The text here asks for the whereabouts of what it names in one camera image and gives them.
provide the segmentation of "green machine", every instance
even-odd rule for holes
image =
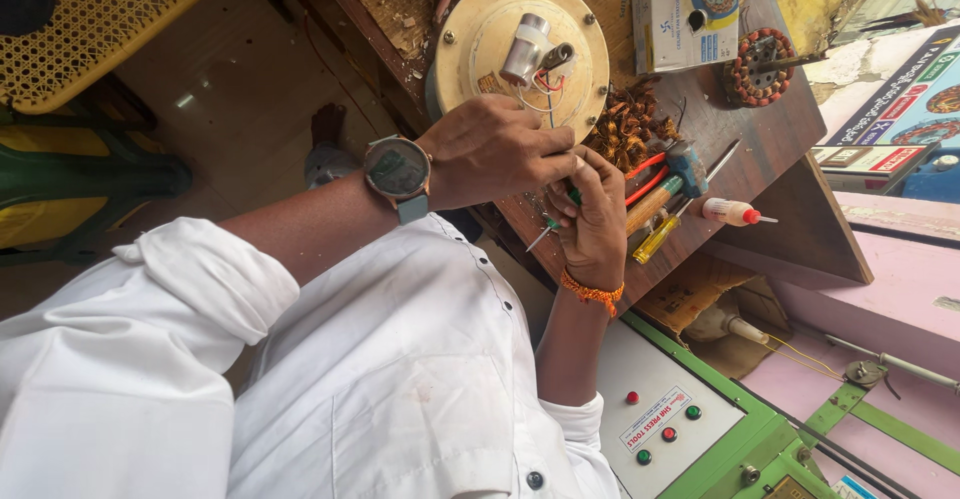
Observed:
[[[602,451],[621,495],[838,499],[812,459],[817,448],[891,499],[919,499],[823,436],[847,414],[960,471],[960,453],[862,401],[885,376],[883,366],[850,366],[853,379],[800,422],[628,311],[609,327],[597,373]]]

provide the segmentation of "screwdriver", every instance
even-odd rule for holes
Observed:
[[[570,193],[568,193],[566,196],[570,198],[574,203],[576,203],[578,207],[580,206],[580,189],[577,189],[576,187],[574,187],[573,189],[570,189]],[[538,242],[540,242],[544,237],[546,237],[546,234],[549,233],[552,229],[560,229],[560,227],[561,227],[560,223],[557,223],[552,218],[548,217],[546,219],[546,229],[544,229],[543,232],[540,233],[540,236],[536,237],[536,240],[534,240],[534,243],[530,244],[530,247],[527,248],[527,251],[534,249],[534,246],[536,246]]]
[[[723,157],[720,158],[720,161],[717,161],[713,168],[708,174],[706,174],[706,182],[710,182],[716,174],[720,173],[720,168],[726,164],[728,160],[734,155],[734,152],[737,151],[737,145],[740,144],[740,139],[736,139],[732,142],[724,152]],[[683,200],[683,204],[679,206],[679,210],[676,213],[671,213],[666,217],[663,223],[659,224],[653,233],[647,235],[643,239],[643,242],[640,244],[636,251],[633,252],[633,259],[640,261],[641,265],[646,265],[650,258],[653,257],[657,250],[664,244],[666,238],[670,233],[680,226],[680,216],[687,210],[687,207],[690,206],[690,203],[693,202],[693,199],[687,198]]]

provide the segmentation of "glue bottle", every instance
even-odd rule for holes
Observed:
[[[761,212],[750,206],[750,203],[721,199],[720,197],[706,199],[706,202],[703,203],[703,217],[707,220],[723,222],[737,227],[757,222],[777,222],[772,217],[761,215]]]

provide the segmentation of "orange thread bracelet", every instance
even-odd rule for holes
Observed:
[[[623,297],[624,284],[620,284],[620,288],[617,290],[587,288],[578,284],[577,281],[570,276],[570,272],[567,272],[566,267],[563,268],[563,274],[559,277],[559,284],[562,285],[564,289],[569,289],[577,294],[581,302],[586,303],[587,299],[603,302],[611,318],[617,315],[617,306],[615,306],[614,303],[620,300],[620,297]]]

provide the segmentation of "bare foot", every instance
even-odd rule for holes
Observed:
[[[319,143],[330,141],[336,145],[340,139],[340,131],[344,129],[344,117],[347,108],[343,105],[327,103],[320,107],[310,119],[310,134],[313,136],[313,147]]]

